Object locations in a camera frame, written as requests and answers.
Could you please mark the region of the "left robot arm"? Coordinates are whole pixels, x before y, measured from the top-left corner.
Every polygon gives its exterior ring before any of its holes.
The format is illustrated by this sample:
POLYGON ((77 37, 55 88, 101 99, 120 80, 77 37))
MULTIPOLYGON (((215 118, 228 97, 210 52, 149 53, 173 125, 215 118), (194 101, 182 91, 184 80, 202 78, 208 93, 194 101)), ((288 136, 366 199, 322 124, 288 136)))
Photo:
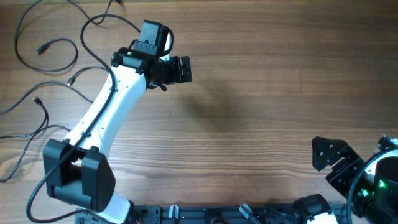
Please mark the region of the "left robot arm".
POLYGON ((167 26, 145 20, 139 38, 115 52, 108 79, 81 121, 64 140, 43 150, 49 197, 76 205, 80 213, 106 223, 134 223, 134 204, 115 190, 108 162, 114 138, 132 106, 148 89, 192 80, 190 59, 170 56, 174 35, 167 26))

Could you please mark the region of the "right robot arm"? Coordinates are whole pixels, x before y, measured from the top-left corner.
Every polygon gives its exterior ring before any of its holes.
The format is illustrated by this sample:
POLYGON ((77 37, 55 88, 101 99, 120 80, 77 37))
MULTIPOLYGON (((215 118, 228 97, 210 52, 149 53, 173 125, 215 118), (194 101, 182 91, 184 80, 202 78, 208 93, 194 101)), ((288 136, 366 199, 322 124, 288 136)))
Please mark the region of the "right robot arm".
POLYGON ((321 195, 294 202, 303 223, 397 223, 397 140, 382 136, 373 156, 364 161, 344 140, 312 139, 312 166, 331 166, 327 182, 345 199, 331 205, 321 195))

